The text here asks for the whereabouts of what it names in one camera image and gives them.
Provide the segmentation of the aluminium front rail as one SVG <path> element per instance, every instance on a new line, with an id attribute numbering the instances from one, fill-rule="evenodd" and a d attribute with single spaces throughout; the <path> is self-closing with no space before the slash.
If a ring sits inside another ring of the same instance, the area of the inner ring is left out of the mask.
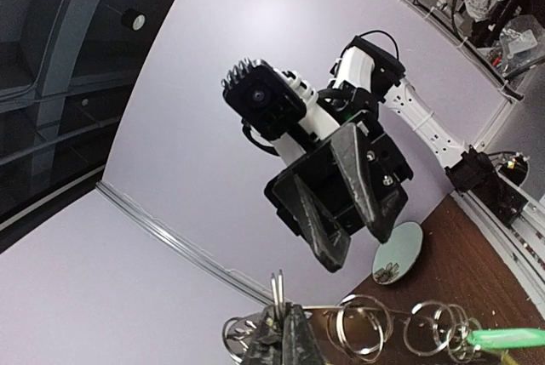
<path id="1" fill-rule="evenodd" d="M 499 218 L 472 192 L 456 202 L 515 276 L 527 298 L 544 313 L 544 206 L 529 198 Z"/>

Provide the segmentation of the right aluminium frame post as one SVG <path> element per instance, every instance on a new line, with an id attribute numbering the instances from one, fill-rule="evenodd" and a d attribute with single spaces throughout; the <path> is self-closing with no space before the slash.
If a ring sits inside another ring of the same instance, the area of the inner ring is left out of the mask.
<path id="1" fill-rule="evenodd" d="M 272 292 L 268 288 L 241 271 L 229 269 L 220 264 L 209 252 L 167 226 L 159 218 L 152 216 L 132 198 L 118 191 L 115 186 L 101 180 L 96 185 L 96 190 L 143 231 L 201 271 L 257 303 L 270 305 L 273 302 Z"/>

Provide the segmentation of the large keyring with red handle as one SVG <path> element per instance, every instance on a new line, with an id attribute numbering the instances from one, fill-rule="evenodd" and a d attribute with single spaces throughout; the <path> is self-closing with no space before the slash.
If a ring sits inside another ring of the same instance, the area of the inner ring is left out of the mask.
<path id="1" fill-rule="evenodd" d="M 272 275 L 271 288 L 284 325 L 287 304 L 295 303 L 285 297 L 281 272 Z M 485 329 L 461 306 L 437 300 L 396 311 L 374 296 L 350 294 L 335 305 L 300 306 L 324 364 L 515 364 L 513 351 L 544 346 L 539 328 Z M 222 342 L 235 363 L 241 364 L 260 317 L 261 311 L 224 322 Z"/>

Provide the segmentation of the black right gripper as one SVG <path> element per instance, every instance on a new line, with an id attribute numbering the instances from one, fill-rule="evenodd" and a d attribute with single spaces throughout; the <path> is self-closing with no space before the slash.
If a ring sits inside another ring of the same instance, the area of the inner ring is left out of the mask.
<path id="1" fill-rule="evenodd" d="M 337 272 L 357 231 L 389 240 L 408 202 L 402 184 L 413 176 L 382 128 L 347 122 L 272 178 L 264 193 L 318 262 Z"/>

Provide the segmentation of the right base circuit board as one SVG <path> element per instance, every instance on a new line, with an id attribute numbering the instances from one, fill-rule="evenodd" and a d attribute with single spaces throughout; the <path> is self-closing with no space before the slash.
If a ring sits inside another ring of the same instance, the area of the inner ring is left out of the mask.
<path id="1" fill-rule="evenodd" d="M 529 173 L 529 158 L 518 151 L 497 151 L 488 155 L 498 171 L 515 185 L 522 185 Z"/>

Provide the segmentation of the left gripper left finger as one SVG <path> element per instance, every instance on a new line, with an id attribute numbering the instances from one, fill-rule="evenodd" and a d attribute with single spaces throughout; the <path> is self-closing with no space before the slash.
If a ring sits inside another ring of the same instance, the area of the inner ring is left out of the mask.
<path id="1" fill-rule="evenodd" d="M 281 365 L 283 363 L 284 325 L 277 319 L 274 305 L 262 312 L 242 365 Z"/>

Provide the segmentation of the light green flower plate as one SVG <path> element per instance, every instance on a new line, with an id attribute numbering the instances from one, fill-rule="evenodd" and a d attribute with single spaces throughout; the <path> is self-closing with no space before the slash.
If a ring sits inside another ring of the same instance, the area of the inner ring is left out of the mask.
<path id="1" fill-rule="evenodd" d="M 373 260 L 372 279 L 379 285 L 390 285 L 405 276 L 416 263 L 423 243 L 423 230 L 413 221 L 396 226 L 388 240 L 381 244 Z"/>

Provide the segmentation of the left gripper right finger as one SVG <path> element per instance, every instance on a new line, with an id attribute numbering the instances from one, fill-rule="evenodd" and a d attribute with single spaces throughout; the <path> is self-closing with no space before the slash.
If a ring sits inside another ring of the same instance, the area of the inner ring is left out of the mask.
<path id="1" fill-rule="evenodd" d="M 283 325 L 283 364 L 323 365 L 324 358 L 300 305 L 287 304 Z"/>

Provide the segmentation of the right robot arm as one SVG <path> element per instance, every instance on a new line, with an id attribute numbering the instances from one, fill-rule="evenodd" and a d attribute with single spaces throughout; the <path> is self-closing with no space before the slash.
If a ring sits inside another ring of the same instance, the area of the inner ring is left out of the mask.
<path id="1" fill-rule="evenodd" d="M 527 174 L 519 153 L 488 154 L 450 133 L 418 97 L 399 60 L 355 37 L 316 90 L 292 71 L 278 71 L 282 134 L 272 143 L 286 167 L 266 187 L 280 219 L 330 272 L 345 264 L 351 235 L 367 229 L 386 242 L 408 201 L 413 176 L 378 120 L 395 112 L 434 154 L 459 193 L 473 193 L 502 224 L 528 203 L 519 193 Z"/>

